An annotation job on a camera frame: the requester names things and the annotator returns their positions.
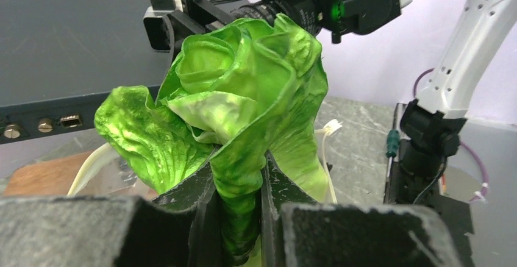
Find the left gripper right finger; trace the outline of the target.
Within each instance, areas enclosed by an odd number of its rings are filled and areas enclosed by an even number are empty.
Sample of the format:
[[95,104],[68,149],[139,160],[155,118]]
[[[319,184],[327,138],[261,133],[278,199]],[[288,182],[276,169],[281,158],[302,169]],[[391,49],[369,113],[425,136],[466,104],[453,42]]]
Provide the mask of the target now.
[[321,204],[266,153],[263,266],[461,266],[445,223],[422,206]]

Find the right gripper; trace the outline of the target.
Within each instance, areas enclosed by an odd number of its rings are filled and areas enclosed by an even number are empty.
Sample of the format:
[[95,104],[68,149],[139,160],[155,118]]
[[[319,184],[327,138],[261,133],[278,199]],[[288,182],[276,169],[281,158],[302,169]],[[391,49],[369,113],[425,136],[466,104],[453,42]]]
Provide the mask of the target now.
[[209,0],[181,0],[183,11],[158,12],[148,7],[143,17],[151,48],[175,57],[190,35],[206,34],[236,20]]

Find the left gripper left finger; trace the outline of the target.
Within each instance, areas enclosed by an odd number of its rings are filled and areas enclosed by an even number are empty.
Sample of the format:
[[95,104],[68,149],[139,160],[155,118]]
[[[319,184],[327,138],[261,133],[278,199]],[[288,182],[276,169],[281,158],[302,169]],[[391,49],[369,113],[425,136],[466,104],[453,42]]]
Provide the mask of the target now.
[[157,198],[1,199],[2,266],[187,266],[209,164]]

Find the polka dot zip bag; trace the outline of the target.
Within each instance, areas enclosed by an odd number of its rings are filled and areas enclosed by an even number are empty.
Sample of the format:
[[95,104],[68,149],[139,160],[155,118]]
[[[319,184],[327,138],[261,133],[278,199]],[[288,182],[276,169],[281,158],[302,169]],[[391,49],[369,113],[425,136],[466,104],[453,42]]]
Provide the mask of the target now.
[[[337,119],[332,119],[326,123],[322,129],[315,130],[316,136],[320,137],[318,140],[318,158],[327,176],[328,187],[325,197],[325,202],[327,203],[337,203],[337,198],[333,188],[332,179],[330,177],[330,165],[326,163],[326,140],[333,136],[335,132],[340,130],[342,127],[342,122],[339,122]],[[108,143],[103,144],[93,151],[80,167],[72,185],[70,186],[67,196],[76,196],[80,194],[104,167],[109,163],[114,162],[116,159],[121,159],[121,157]]]

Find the green lettuce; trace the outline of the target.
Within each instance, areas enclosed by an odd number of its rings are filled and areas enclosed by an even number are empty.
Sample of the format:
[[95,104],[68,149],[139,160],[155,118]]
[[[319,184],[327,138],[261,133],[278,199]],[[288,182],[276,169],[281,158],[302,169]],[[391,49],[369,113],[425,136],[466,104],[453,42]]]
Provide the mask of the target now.
[[113,89],[94,126],[159,194],[208,162],[223,201],[226,265],[244,265],[259,235],[267,152],[314,200],[326,198],[314,129],[328,91],[321,52],[284,14],[240,18],[187,37],[156,98],[144,86]]

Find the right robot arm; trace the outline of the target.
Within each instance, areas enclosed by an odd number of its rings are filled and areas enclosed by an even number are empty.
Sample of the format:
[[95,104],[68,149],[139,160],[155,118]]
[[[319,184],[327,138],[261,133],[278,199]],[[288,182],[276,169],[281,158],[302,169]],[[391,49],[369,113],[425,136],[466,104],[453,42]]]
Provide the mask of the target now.
[[[144,26],[152,49],[177,54],[189,35],[238,18],[272,23],[283,13],[311,34],[329,30],[332,42],[366,35],[397,18],[413,0],[150,0]],[[423,204],[438,188],[444,161],[457,153],[459,133],[480,78],[516,24],[516,0],[466,0],[430,82],[408,103],[400,128],[409,145],[392,181],[396,201]]]

